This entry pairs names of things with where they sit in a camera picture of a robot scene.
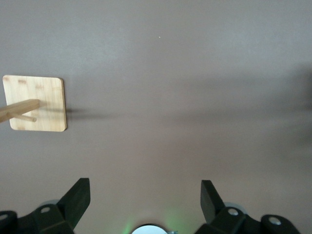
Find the wooden square block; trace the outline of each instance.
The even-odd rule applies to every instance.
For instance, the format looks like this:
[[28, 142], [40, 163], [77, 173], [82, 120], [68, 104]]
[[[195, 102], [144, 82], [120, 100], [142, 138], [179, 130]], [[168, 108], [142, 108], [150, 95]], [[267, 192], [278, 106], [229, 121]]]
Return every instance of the wooden square block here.
[[36, 122], [10, 119], [14, 130], [62, 132], [66, 129], [63, 80], [50, 77], [3, 77], [7, 105], [28, 99], [39, 99], [40, 107], [23, 114], [37, 118]]

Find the wooden dowel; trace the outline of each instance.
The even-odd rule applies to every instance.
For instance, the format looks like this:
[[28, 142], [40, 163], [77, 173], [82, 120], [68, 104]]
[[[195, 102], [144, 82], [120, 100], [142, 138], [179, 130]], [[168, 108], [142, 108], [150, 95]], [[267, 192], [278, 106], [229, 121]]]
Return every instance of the wooden dowel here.
[[30, 116], [22, 116], [22, 115], [18, 115], [15, 113], [8, 113], [10, 116], [12, 116], [13, 118], [18, 118], [21, 120], [26, 120], [26, 121], [30, 121], [30, 122], [36, 122], [37, 119], [34, 117], [30, 117]]
[[38, 99], [29, 99], [0, 109], [0, 123], [13, 118], [12, 114], [22, 115], [40, 107]]

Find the screw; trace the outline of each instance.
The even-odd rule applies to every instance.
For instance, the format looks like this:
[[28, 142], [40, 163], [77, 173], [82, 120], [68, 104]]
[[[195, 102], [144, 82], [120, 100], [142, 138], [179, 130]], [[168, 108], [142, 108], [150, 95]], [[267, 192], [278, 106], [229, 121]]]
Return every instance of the screw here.
[[281, 224], [282, 224], [281, 221], [279, 221], [279, 219], [278, 219], [278, 218], [275, 218], [275, 217], [270, 217], [270, 218], [269, 218], [269, 221], [270, 221], [272, 224], [274, 224], [274, 225], [281, 225]]
[[47, 212], [49, 212], [50, 211], [50, 207], [44, 207], [44, 208], [42, 208], [41, 209], [41, 213], [47, 213]]
[[230, 209], [228, 210], [228, 212], [229, 212], [230, 215], [234, 215], [234, 216], [237, 216], [237, 215], [238, 215], [238, 211], [235, 210], [235, 209], [233, 209], [233, 208], [230, 208]]
[[0, 221], [5, 220], [8, 217], [7, 214], [0, 215]]

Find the gray floor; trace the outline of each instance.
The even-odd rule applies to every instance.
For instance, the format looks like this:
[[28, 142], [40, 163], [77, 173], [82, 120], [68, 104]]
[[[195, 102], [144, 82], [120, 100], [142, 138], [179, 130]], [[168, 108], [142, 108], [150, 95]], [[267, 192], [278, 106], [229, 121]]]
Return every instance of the gray floor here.
[[[64, 79], [68, 129], [0, 125], [0, 210], [80, 177], [77, 234], [192, 234], [200, 182], [312, 232], [312, 1], [1, 1], [0, 72]], [[5, 96], [0, 88], [0, 106]]]

